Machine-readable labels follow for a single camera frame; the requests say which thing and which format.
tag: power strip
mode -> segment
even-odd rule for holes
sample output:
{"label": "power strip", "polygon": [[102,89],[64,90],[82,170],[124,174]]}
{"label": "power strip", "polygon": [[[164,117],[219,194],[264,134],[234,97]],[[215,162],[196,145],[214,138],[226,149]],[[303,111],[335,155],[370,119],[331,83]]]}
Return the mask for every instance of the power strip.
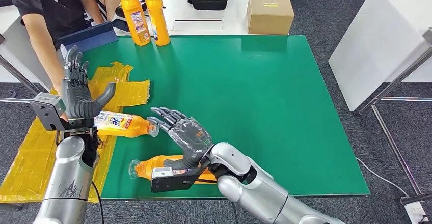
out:
{"label": "power strip", "polygon": [[423,218],[426,213],[424,213],[423,207],[420,202],[414,202],[405,205],[405,210],[407,211],[408,217],[412,224],[419,224],[421,221],[429,221],[429,219]]}

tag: person's arm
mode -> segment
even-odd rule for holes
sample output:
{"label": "person's arm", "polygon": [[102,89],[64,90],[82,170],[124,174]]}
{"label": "person's arm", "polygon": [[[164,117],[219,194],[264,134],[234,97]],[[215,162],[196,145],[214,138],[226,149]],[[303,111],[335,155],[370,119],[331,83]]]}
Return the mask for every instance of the person's arm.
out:
{"label": "person's arm", "polygon": [[54,89],[60,94],[64,73],[44,17],[40,14],[26,14],[23,15],[22,20],[29,33],[33,50],[48,74]]}
{"label": "person's arm", "polygon": [[102,24],[105,22],[95,0],[81,0],[81,3],[83,3],[87,13],[90,14],[90,17],[93,18],[96,24]]}

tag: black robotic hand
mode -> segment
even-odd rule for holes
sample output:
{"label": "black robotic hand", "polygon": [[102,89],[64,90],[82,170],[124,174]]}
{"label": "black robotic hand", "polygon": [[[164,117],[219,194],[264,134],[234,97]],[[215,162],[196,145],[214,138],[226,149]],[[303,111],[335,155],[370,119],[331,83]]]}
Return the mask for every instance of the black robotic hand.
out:
{"label": "black robotic hand", "polygon": [[147,120],[159,125],[183,150],[183,159],[165,160],[164,166],[173,170],[197,168],[201,159],[213,146],[208,132],[193,117],[188,118],[177,110],[153,107],[151,111],[164,120],[156,117],[147,117]]}
{"label": "black robotic hand", "polygon": [[110,83],[105,91],[92,100],[87,80],[88,61],[80,65],[83,54],[73,46],[65,56],[65,78],[62,80],[62,99],[68,119],[89,119],[97,116],[116,91],[116,84]]}

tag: black t-shirt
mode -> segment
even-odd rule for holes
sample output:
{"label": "black t-shirt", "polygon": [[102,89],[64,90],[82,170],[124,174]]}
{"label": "black t-shirt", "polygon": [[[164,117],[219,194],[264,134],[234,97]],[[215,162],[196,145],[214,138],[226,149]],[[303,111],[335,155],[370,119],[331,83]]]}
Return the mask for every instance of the black t-shirt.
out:
{"label": "black t-shirt", "polygon": [[54,42],[61,36],[88,27],[84,21],[84,7],[80,0],[12,0],[12,2],[21,16],[42,15]]}

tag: white table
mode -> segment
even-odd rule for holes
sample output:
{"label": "white table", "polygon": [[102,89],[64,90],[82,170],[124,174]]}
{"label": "white table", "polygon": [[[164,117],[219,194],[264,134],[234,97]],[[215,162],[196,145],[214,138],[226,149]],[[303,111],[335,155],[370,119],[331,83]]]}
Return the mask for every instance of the white table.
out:
{"label": "white table", "polygon": [[[228,0],[222,11],[196,10],[187,0],[163,0],[164,15],[170,35],[243,35],[248,33],[246,8],[248,0]],[[46,89],[51,82],[30,45],[25,27],[14,6],[0,8],[0,30],[6,41],[0,55],[31,82]],[[0,67],[0,82],[18,82]]]}
{"label": "white table", "polygon": [[187,0],[162,0],[170,35],[243,35],[248,33],[249,0],[228,0],[221,11],[196,10]]}
{"label": "white table", "polygon": [[[424,53],[432,0],[366,0],[329,59],[350,111]],[[432,82],[432,60],[403,82]]]}

